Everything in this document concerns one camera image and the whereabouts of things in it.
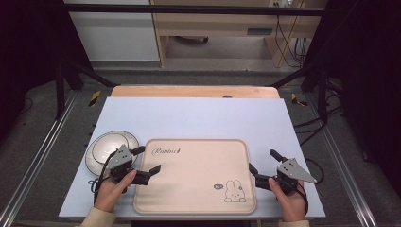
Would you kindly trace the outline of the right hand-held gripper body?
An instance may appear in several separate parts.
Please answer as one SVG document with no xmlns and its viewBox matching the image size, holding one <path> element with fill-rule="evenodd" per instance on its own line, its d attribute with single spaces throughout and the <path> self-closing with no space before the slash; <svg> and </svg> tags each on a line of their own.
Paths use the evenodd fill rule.
<svg viewBox="0 0 401 227">
<path fill-rule="evenodd" d="M 297 189 L 299 181 L 308 183 L 317 182 L 295 159 L 287 158 L 284 158 L 277 167 L 276 181 L 286 195 L 292 194 Z"/>
</svg>

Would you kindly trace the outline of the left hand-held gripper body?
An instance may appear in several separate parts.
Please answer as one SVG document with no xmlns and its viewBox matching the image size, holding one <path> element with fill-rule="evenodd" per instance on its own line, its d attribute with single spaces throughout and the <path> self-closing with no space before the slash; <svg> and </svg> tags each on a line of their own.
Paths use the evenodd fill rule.
<svg viewBox="0 0 401 227">
<path fill-rule="evenodd" d="M 114 183 L 119 183 L 130 171 L 132 165 L 132 157 L 129 148 L 122 145 L 110 158 L 108 169 L 110 170 L 110 178 Z"/>
</svg>

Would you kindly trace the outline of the person's right hand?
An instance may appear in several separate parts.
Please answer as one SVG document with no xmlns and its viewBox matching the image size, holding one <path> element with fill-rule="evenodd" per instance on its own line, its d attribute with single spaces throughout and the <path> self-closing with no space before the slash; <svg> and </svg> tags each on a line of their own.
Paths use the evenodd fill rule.
<svg viewBox="0 0 401 227">
<path fill-rule="evenodd" d="M 273 178 L 269 179 L 270 189 L 279 201 L 282 210 L 283 222 L 295 222 L 306 220 L 305 200 L 304 200 L 304 183 L 299 181 L 297 189 L 300 193 L 295 192 L 292 195 L 286 195 L 278 182 Z"/>
</svg>

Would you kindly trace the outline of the person's left hand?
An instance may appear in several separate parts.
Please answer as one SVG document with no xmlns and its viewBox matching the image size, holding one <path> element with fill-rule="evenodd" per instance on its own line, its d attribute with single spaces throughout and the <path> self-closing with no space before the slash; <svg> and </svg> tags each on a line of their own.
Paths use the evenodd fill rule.
<svg viewBox="0 0 401 227">
<path fill-rule="evenodd" d="M 102 183 L 97 194 L 94 208 L 112 213 L 123 191 L 131 184 L 136 176 L 136 171 L 129 172 L 119 183 L 108 179 Z"/>
</svg>

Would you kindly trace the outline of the white plate with dark rim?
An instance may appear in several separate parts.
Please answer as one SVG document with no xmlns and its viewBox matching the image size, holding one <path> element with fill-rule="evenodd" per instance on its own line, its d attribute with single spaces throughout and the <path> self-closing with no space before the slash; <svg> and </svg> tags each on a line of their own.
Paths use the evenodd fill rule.
<svg viewBox="0 0 401 227">
<path fill-rule="evenodd" d="M 135 136 L 127 131 L 106 132 L 87 148 L 85 165 L 91 173 L 98 176 L 110 154 L 125 145 L 127 148 L 137 148 L 139 143 Z"/>
</svg>

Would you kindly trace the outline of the beige tray with rabbit print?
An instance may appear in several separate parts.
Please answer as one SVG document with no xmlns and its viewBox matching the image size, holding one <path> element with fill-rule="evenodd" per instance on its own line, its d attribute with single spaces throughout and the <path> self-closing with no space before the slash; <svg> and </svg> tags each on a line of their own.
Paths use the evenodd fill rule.
<svg viewBox="0 0 401 227">
<path fill-rule="evenodd" d="M 238 139 L 152 139 L 141 169 L 159 166 L 138 185 L 134 209 L 147 215 L 248 215 L 256 207 L 249 152 Z"/>
</svg>

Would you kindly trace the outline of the pale blue table mat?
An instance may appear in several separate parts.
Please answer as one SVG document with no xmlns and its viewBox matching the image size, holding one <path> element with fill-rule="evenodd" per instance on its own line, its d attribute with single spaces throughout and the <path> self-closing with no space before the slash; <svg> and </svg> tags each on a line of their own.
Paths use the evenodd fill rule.
<svg viewBox="0 0 401 227">
<path fill-rule="evenodd" d="M 280 165 L 275 149 L 300 166 L 305 158 L 294 132 L 286 103 L 281 98 L 110 97 L 106 100 L 92 137 L 127 131 L 141 146 L 152 139 L 238 139 L 249 152 L 249 164 L 259 173 L 273 175 Z M 143 153 L 133 166 L 141 169 Z M 256 207 L 248 215 L 147 215 L 134 209 L 132 185 L 114 212 L 124 220 L 246 220 L 276 219 L 282 215 L 274 194 L 255 189 Z"/>
</svg>

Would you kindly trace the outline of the black metal stand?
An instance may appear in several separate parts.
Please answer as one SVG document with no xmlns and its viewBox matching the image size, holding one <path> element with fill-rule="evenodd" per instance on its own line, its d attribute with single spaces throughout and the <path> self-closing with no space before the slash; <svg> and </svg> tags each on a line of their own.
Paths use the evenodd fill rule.
<svg viewBox="0 0 401 227">
<path fill-rule="evenodd" d="M 309 63 L 289 76 L 274 82 L 270 85 L 270 87 L 278 89 L 284 86 L 286 83 L 289 83 L 299 77 L 304 77 L 304 80 L 301 84 L 301 90 L 304 93 L 311 93 L 315 87 L 318 87 L 318 115 L 322 122 L 326 123 L 328 119 L 328 112 L 326 110 L 325 102 L 327 73 L 324 70 L 321 62 L 314 61 Z"/>
<path fill-rule="evenodd" d="M 84 74 L 106 87 L 113 88 L 115 86 L 118 86 L 118 83 L 114 83 L 112 81 L 103 78 L 101 75 L 97 74 L 93 69 L 83 66 L 82 64 L 76 61 L 66 59 L 65 56 L 60 51 L 57 51 L 56 58 L 57 58 L 56 60 L 57 66 L 55 73 L 56 94 L 57 94 L 56 119 L 60 119 L 66 109 L 65 97 L 64 97 L 64 84 L 63 84 L 65 80 L 67 80 L 67 83 L 73 90 L 80 90 L 83 87 L 83 81 L 79 76 L 80 74 Z M 62 72 L 63 66 L 72 69 L 77 74 L 75 76 L 65 76 Z"/>
</svg>

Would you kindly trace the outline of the wooden table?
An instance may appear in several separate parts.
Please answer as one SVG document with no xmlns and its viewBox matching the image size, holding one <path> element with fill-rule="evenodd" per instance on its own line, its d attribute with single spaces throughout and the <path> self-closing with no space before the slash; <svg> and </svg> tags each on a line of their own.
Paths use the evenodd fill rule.
<svg viewBox="0 0 401 227">
<path fill-rule="evenodd" d="M 111 97 L 232 97 L 279 98 L 273 87 L 195 86 L 195 85 L 120 85 Z"/>
</svg>

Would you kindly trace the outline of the dark curtain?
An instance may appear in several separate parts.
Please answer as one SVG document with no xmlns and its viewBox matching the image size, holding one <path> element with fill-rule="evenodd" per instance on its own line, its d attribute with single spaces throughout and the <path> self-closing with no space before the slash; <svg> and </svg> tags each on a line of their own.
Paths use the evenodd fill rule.
<svg viewBox="0 0 401 227">
<path fill-rule="evenodd" d="M 0 141 L 25 106 L 26 92 L 55 79 L 60 50 L 92 67 L 68 12 L 47 9 L 64 0 L 0 0 Z"/>
<path fill-rule="evenodd" d="M 342 82 L 359 143 L 401 197 L 401 0 L 327 0 L 308 57 Z"/>
</svg>

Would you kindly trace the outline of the white cabinet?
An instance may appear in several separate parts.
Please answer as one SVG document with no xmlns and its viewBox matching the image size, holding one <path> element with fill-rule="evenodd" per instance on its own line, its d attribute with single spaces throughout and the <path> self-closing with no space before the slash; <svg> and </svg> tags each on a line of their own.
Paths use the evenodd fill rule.
<svg viewBox="0 0 401 227">
<path fill-rule="evenodd" d="M 158 61 L 150 13 L 71 12 L 90 61 Z"/>
</svg>

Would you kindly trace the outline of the wooden desk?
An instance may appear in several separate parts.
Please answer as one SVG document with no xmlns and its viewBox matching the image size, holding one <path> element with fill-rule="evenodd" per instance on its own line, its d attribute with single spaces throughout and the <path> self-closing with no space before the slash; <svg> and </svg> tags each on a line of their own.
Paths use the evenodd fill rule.
<svg viewBox="0 0 401 227">
<path fill-rule="evenodd" d="M 152 5 L 273 7 L 323 9 L 328 0 L 149 0 Z M 234 14 L 164 14 L 155 13 L 160 56 L 166 55 L 166 40 L 184 37 L 262 37 L 273 65 L 288 59 L 290 42 L 295 38 L 314 37 L 319 16 L 275 16 Z"/>
</svg>

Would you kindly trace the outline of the aluminium floor rail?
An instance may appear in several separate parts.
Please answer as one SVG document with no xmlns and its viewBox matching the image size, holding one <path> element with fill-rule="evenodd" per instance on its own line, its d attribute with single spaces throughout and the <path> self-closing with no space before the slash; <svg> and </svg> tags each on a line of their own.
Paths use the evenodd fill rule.
<svg viewBox="0 0 401 227">
<path fill-rule="evenodd" d="M 328 109 L 327 123 L 318 120 L 316 125 L 320 130 L 302 144 L 308 166 L 321 180 L 317 190 L 326 218 L 315 220 L 315 223 L 331 227 L 377 227 L 334 134 L 334 126 L 337 123 L 341 125 L 344 120 L 342 108 L 338 101 L 334 101 Z"/>
<path fill-rule="evenodd" d="M 27 194 L 29 193 L 32 185 L 34 184 L 39 172 L 41 171 L 44 162 L 56 142 L 61 129 L 71 113 L 74 104 L 76 103 L 78 91 L 71 91 L 64 103 L 64 109 L 58 115 L 52 124 L 48 134 L 44 138 L 40 148 L 36 152 L 30 166 L 28 167 L 24 177 L 18 184 L 7 206 L 0 214 L 0 227 L 10 227 L 15 217 L 17 216 L 22 204 L 24 203 Z"/>
</svg>

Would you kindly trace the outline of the black metal frame bar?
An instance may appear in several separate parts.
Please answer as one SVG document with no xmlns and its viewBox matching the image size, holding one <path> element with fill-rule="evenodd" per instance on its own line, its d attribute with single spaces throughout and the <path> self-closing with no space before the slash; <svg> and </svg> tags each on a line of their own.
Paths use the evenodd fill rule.
<svg viewBox="0 0 401 227">
<path fill-rule="evenodd" d="M 285 15 L 322 16 L 324 9 L 311 8 L 257 8 L 224 6 L 179 6 L 179 5 L 103 5 L 64 4 L 73 12 L 118 12 L 118 13 L 180 13 L 180 14 L 235 14 L 235 15 Z"/>
</svg>

